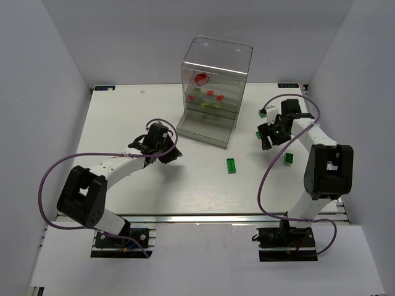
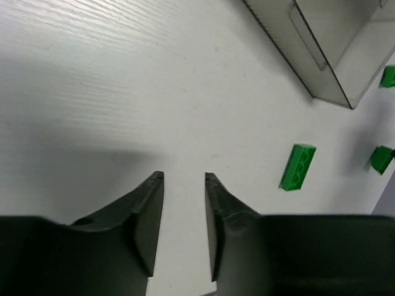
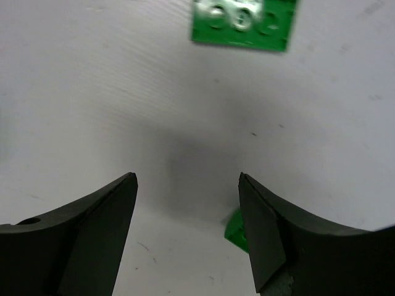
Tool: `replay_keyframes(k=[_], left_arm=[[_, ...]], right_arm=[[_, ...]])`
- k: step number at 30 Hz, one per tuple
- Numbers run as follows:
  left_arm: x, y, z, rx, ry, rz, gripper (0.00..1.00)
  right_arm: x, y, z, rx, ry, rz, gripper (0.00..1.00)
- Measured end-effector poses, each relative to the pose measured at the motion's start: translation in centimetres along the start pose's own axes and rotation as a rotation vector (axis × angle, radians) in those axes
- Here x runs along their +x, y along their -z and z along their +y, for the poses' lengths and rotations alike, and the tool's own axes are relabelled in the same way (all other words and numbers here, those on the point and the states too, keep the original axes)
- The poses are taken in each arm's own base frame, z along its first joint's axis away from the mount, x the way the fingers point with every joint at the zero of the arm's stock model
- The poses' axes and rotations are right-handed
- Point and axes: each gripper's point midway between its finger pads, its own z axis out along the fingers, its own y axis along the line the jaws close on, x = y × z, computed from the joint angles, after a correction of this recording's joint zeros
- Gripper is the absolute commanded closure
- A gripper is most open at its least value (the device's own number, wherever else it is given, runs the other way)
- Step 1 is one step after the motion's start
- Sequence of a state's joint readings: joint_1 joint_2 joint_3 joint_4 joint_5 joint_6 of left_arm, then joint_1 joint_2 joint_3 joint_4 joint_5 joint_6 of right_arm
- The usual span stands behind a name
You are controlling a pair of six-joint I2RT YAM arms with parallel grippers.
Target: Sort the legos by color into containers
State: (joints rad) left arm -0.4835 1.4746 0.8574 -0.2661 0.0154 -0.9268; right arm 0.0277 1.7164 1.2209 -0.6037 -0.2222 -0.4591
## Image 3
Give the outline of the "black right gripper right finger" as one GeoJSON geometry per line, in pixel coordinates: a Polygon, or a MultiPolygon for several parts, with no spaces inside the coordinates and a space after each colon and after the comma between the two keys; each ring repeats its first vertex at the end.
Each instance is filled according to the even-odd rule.
{"type": "Polygon", "coordinates": [[[239,177],[239,202],[259,295],[393,295],[394,227],[338,224],[239,177]]]}

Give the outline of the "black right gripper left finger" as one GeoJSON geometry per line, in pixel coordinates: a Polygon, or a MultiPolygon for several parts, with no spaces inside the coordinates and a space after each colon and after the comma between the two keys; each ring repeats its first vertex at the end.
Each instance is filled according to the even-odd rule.
{"type": "Polygon", "coordinates": [[[112,295],[138,191],[127,173],[17,224],[1,225],[1,295],[112,295]]]}

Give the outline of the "dark green lego brick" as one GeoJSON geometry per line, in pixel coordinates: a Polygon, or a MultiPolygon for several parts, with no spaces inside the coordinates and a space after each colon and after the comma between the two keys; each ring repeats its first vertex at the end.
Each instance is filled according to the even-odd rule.
{"type": "Polygon", "coordinates": [[[246,253],[249,253],[241,209],[238,208],[226,224],[224,238],[246,253]]]}

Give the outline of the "green lego plate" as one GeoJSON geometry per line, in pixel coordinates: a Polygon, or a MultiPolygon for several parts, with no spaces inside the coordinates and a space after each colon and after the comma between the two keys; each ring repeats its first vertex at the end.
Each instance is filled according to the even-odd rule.
{"type": "Polygon", "coordinates": [[[191,40],[286,52],[298,4],[295,0],[194,1],[191,40]]]}

